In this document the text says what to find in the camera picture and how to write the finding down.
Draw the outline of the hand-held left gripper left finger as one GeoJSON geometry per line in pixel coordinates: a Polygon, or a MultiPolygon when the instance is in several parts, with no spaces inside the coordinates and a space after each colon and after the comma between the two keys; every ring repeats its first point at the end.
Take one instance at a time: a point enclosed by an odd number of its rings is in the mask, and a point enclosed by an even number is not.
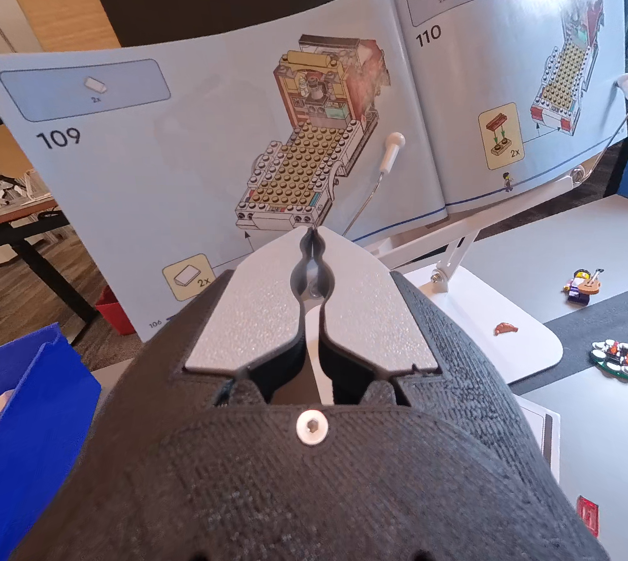
{"type": "Polygon", "coordinates": [[[184,367],[193,373],[253,372],[295,349],[305,334],[302,301],[312,230],[298,227],[234,270],[184,367]]]}

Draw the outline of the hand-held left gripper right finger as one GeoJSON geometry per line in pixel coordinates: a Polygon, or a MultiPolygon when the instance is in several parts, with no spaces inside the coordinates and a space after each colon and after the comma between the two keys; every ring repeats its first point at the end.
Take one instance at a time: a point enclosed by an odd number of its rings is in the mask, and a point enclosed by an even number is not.
{"type": "Polygon", "coordinates": [[[331,229],[320,227],[317,236],[331,277],[323,304],[326,340],[385,375],[436,370],[436,358],[388,267],[331,229]]]}

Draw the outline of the building instruction booklet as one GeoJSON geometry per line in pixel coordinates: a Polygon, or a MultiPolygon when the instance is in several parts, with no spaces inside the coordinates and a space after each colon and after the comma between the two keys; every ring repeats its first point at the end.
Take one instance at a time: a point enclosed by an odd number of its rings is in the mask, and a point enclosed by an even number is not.
{"type": "Polygon", "coordinates": [[[366,247],[626,134],[625,0],[333,0],[206,37],[1,55],[1,118],[147,340],[298,227],[366,247]]]}

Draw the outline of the grey desk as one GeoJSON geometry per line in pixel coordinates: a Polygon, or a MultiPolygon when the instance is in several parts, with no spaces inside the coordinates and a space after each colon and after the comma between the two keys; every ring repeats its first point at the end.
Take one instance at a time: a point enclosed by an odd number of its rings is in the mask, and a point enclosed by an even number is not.
{"type": "Polygon", "coordinates": [[[584,358],[580,346],[627,341],[627,199],[610,196],[474,243],[462,265],[523,311],[558,328],[562,360],[515,382],[514,392],[561,415],[560,484],[571,502],[599,505],[599,539],[627,559],[627,381],[584,358]],[[578,269],[603,268],[588,306],[567,302],[578,269]]]}

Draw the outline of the white metal rack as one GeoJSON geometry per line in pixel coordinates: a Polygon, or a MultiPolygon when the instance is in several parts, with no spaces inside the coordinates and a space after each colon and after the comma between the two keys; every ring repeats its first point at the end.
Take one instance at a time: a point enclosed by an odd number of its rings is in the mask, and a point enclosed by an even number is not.
{"type": "Polygon", "coordinates": [[[525,193],[477,210],[451,214],[427,227],[403,231],[372,243],[365,249],[392,270],[400,269],[445,247],[438,263],[432,270],[428,270],[428,290],[436,294],[447,293],[454,273],[484,228],[579,187],[593,173],[606,149],[604,147],[558,178],[525,193]]]}

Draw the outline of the red chair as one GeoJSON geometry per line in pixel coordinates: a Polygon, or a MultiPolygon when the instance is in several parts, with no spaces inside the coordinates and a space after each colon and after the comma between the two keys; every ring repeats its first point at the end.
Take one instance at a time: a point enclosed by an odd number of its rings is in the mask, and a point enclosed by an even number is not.
{"type": "Polygon", "coordinates": [[[118,335],[128,336],[136,332],[114,292],[108,285],[101,291],[95,303],[95,308],[118,335]]]}

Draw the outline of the sticker sheet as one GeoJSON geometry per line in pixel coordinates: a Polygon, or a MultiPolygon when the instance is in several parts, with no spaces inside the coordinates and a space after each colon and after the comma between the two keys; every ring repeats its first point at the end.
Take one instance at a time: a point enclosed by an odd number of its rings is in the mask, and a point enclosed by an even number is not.
{"type": "Polygon", "coordinates": [[[534,435],[543,457],[548,462],[556,481],[560,482],[560,414],[537,403],[514,396],[534,435]]]}

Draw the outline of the purple toy minifigure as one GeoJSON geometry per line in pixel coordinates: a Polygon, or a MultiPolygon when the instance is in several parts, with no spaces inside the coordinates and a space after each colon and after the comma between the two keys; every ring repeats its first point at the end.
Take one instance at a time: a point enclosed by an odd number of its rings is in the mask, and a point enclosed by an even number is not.
{"type": "Polygon", "coordinates": [[[577,306],[588,306],[590,299],[601,290],[600,275],[603,268],[598,268],[594,273],[585,269],[578,269],[573,278],[563,287],[567,302],[577,306]]]}

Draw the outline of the blue plastic bin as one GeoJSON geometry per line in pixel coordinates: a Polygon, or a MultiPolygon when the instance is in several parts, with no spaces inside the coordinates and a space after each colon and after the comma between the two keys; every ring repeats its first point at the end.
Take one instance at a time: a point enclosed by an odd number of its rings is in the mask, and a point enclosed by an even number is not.
{"type": "Polygon", "coordinates": [[[101,386],[57,323],[1,346],[1,559],[30,531],[81,452],[101,386]]]}

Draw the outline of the brick campfire on green base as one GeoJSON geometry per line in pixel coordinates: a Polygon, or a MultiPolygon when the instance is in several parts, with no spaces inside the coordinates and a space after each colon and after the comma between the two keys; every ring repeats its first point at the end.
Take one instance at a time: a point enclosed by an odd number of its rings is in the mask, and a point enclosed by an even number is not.
{"type": "Polygon", "coordinates": [[[627,343],[613,339],[592,343],[592,363],[607,374],[627,380],[627,343]]]}

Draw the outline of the dark red tile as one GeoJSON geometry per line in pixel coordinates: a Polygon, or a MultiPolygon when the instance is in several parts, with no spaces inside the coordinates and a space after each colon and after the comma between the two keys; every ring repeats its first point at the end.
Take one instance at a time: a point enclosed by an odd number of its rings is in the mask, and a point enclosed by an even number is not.
{"type": "Polygon", "coordinates": [[[577,513],[584,522],[589,532],[599,538],[600,533],[600,509],[599,505],[580,495],[577,498],[577,513]]]}

